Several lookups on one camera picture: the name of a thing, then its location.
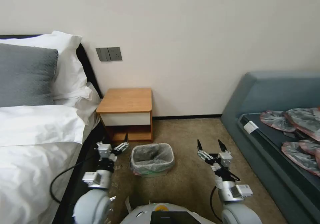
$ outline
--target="blue-gray sofa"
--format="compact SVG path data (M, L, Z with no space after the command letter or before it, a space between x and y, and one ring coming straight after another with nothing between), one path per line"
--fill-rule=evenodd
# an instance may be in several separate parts
M263 124L266 110L320 106L320 72L249 72L229 100L221 121L289 224L320 223L320 178L282 152L294 138ZM243 126L257 126L248 134Z

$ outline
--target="wall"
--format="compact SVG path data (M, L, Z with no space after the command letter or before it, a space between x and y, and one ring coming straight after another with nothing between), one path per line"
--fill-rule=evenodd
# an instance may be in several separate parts
M0 0L1 34L79 34L103 92L152 87L154 115L222 113L253 70L319 70L320 0ZM120 46L101 63L96 47Z

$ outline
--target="wooden nightstand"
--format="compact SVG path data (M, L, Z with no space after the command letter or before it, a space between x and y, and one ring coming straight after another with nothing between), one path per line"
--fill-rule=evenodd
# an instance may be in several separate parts
M97 114L113 142L153 141L151 88L109 89Z

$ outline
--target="wall socket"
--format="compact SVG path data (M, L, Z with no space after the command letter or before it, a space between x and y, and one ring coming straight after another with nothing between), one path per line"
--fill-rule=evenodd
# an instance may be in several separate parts
M120 61L122 60L120 47L108 48L111 61Z
M119 47L114 48L96 48L99 60L101 62L121 61L122 56Z

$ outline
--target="trash can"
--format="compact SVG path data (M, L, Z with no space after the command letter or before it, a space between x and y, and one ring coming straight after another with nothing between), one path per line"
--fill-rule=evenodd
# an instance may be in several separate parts
M173 166L173 151L167 143L141 145L132 150L130 167L135 175L142 177L163 176Z

